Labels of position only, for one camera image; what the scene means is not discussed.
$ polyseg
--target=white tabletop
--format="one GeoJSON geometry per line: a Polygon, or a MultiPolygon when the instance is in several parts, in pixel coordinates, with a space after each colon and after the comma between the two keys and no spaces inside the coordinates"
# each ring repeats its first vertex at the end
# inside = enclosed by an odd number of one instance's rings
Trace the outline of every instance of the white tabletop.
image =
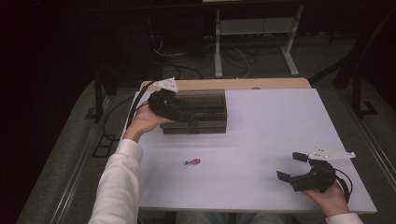
{"type": "MultiPolygon", "coordinates": [[[[142,101],[147,100],[146,92],[142,101]]],[[[318,207],[276,171],[292,176],[309,172],[294,161],[294,151],[315,146],[344,150],[315,89],[226,91],[227,133],[142,136],[144,149],[140,208],[235,212],[317,211],[318,207]],[[200,159],[197,165],[185,161],[200,159]]],[[[354,191],[349,207],[376,212],[351,160],[331,161],[349,175],[354,191]]]]}

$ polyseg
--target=jeans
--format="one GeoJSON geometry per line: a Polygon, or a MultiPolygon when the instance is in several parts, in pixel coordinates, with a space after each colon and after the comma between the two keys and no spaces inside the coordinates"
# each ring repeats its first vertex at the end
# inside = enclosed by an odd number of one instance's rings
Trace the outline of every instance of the jeans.
{"type": "MultiPolygon", "coordinates": [[[[177,212],[176,224],[228,224],[228,213],[177,212]]],[[[236,224],[291,224],[289,215],[266,213],[241,213],[236,224]]]]}

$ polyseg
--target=person's left hand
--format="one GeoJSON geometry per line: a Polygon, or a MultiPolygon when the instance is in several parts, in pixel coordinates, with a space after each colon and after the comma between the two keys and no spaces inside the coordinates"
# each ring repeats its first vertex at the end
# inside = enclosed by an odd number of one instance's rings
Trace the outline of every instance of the person's left hand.
{"type": "Polygon", "coordinates": [[[154,112],[150,110],[147,102],[144,102],[134,115],[134,119],[127,128],[123,138],[138,142],[143,133],[148,133],[158,125],[168,122],[173,121],[154,114],[154,112]]]}

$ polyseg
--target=wire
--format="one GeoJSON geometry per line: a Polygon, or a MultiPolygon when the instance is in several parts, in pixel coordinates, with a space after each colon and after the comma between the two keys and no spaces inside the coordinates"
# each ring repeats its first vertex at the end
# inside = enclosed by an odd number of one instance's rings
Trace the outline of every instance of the wire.
{"type": "Polygon", "coordinates": [[[175,57],[174,56],[167,57],[166,60],[168,62],[172,62],[172,63],[189,63],[189,62],[198,61],[203,56],[205,56],[207,53],[212,53],[212,52],[213,52],[213,49],[205,49],[200,54],[196,54],[196,53],[179,53],[175,57]]]}
{"type": "Polygon", "coordinates": [[[134,99],[134,103],[132,105],[132,108],[129,112],[128,119],[126,126],[129,127],[129,125],[132,122],[132,119],[134,118],[134,112],[137,110],[137,104],[139,103],[140,99],[142,98],[143,94],[146,92],[149,86],[151,86],[155,81],[151,80],[146,86],[143,87],[143,89],[139,92],[139,94],[136,96],[136,99],[134,99]]]}
{"type": "Polygon", "coordinates": [[[176,68],[176,70],[169,71],[169,72],[178,71],[178,76],[176,77],[176,80],[180,80],[181,75],[183,75],[183,77],[186,78],[186,74],[185,74],[184,72],[182,72],[182,71],[180,70],[180,68],[178,68],[177,66],[174,66],[173,64],[168,64],[168,66],[172,66],[172,67],[176,68]]]}
{"type": "Polygon", "coordinates": [[[140,107],[143,107],[143,106],[148,105],[148,104],[149,104],[149,103],[141,104],[140,106],[137,107],[137,109],[136,109],[134,112],[138,111],[138,110],[140,109],[140,107]]]}
{"type": "Polygon", "coordinates": [[[249,52],[249,51],[247,51],[247,50],[241,50],[241,51],[244,52],[245,54],[251,55],[250,57],[255,57],[255,61],[257,61],[257,56],[261,56],[261,55],[271,55],[271,54],[278,53],[278,52],[280,51],[280,48],[276,48],[276,50],[271,51],[271,52],[268,52],[268,53],[259,53],[259,52],[262,50],[262,48],[265,46],[265,44],[267,43],[268,36],[275,36],[275,37],[277,37],[276,35],[264,35],[264,40],[262,41],[262,44],[261,44],[254,52],[249,52]]]}
{"type": "Polygon", "coordinates": [[[178,65],[178,64],[174,64],[174,63],[165,63],[165,64],[171,65],[171,66],[174,66],[174,67],[184,68],[184,69],[193,71],[193,72],[195,72],[196,74],[198,74],[198,76],[199,76],[201,79],[204,79],[204,76],[203,76],[200,72],[198,72],[197,69],[189,68],[189,67],[182,66],[182,65],[178,65]]]}
{"type": "Polygon", "coordinates": [[[348,179],[348,181],[349,181],[349,184],[350,184],[350,190],[349,190],[349,196],[352,194],[352,191],[353,191],[353,184],[352,184],[352,180],[349,178],[349,176],[346,174],[346,173],[344,173],[344,172],[342,172],[342,171],[340,171],[340,170],[338,170],[338,169],[334,169],[335,171],[338,171],[338,172],[340,172],[341,174],[343,174],[344,176],[346,176],[346,178],[348,179]]]}
{"type": "Polygon", "coordinates": [[[156,52],[157,54],[163,56],[163,57],[177,57],[177,56],[183,56],[183,55],[187,55],[190,54],[189,52],[181,52],[181,53],[175,53],[175,54],[169,54],[166,51],[162,50],[163,48],[163,39],[158,36],[158,35],[151,35],[151,37],[155,37],[157,39],[160,40],[160,46],[156,49],[153,49],[154,52],[156,52]]]}
{"type": "Polygon", "coordinates": [[[237,68],[246,68],[246,64],[244,63],[244,65],[238,65],[235,63],[232,63],[230,60],[236,61],[237,63],[241,63],[239,62],[239,60],[237,61],[236,59],[230,58],[228,55],[224,54],[223,51],[221,51],[221,58],[228,63],[229,65],[233,66],[233,67],[237,67],[237,68]]]}
{"type": "MultiPolygon", "coordinates": [[[[225,45],[225,44],[221,44],[221,45],[224,46],[224,47],[226,47],[226,48],[229,48],[229,49],[234,49],[234,46],[229,46],[229,45],[225,45]]],[[[247,56],[247,57],[245,56],[246,59],[253,58],[253,62],[249,62],[250,65],[252,65],[252,64],[254,64],[254,63],[257,62],[257,56],[256,56],[256,55],[254,55],[254,54],[252,54],[252,53],[250,53],[250,52],[247,52],[247,51],[242,51],[241,49],[240,49],[239,51],[244,52],[244,54],[250,55],[250,56],[247,56]]],[[[232,59],[233,61],[235,61],[235,62],[237,62],[237,63],[241,63],[240,61],[241,61],[242,58],[233,56],[228,50],[223,50],[223,52],[225,52],[225,53],[226,53],[226,56],[228,56],[228,57],[229,57],[230,59],[232,59]]],[[[230,62],[228,62],[228,63],[229,63],[230,65],[232,65],[232,66],[241,67],[241,66],[238,66],[238,65],[234,65],[234,64],[232,64],[232,63],[230,63],[230,62]]]]}
{"type": "Polygon", "coordinates": [[[125,104],[126,102],[130,101],[132,98],[133,98],[133,96],[129,97],[128,99],[126,99],[126,100],[124,100],[124,101],[122,101],[122,102],[119,103],[118,105],[114,106],[114,108],[111,109],[110,113],[108,113],[108,115],[107,115],[107,117],[106,117],[106,119],[105,119],[105,122],[104,122],[104,124],[103,124],[103,127],[102,127],[103,136],[104,136],[105,138],[107,138],[108,140],[110,140],[110,141],[120,141],[120,139],[109,138],[109,137],[107,136],[107,134],[106,134],[106,124],[107,124],[107,120],[108,120],[108,118],[110,118],[110,115],[111,115],[118,107],[120,107],[121,105],[123,105],[123,104],[125,104]]]}
{"type": "Polygon", "coordinates": [[[245,78],[245,77],[247,77],[250,74],[250,71],[251,71],[250,64],[248,62],[248,59],[245,57],[245,54],[242,53],[241,50],[239,50],[237,48],[234,48],[234,49],[236,49],[236,51],[238,51],[242,55],[242,57],[244,57],[245,62],[247,63],[247,68],[248,68],[247,74],[244,77],[242,77],[242,78],[245,78]]]}

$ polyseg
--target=person's hand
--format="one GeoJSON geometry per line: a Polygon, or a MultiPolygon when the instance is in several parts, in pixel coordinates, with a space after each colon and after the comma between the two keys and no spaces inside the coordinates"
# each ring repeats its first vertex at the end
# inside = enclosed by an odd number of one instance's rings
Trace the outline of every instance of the person's hand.
{"type": "Polygon", "coordinates": [[[344,192],[337,181],[334,181],[332,186],[322,193],[317,189],[306,190],[303,193],[319,205],[326,217],[349,213],[344,192]]]}
{"type": "Polygon", "coordinates": [[[134,115],[134,119],[132,120],[131,125],[127,128],[123,138],[138,142],[143,133],[148,133],[158,125],[168,122],[173,121],[155,115],[154,112],[149,109],[147,102],[144,102],[134,115]]]}

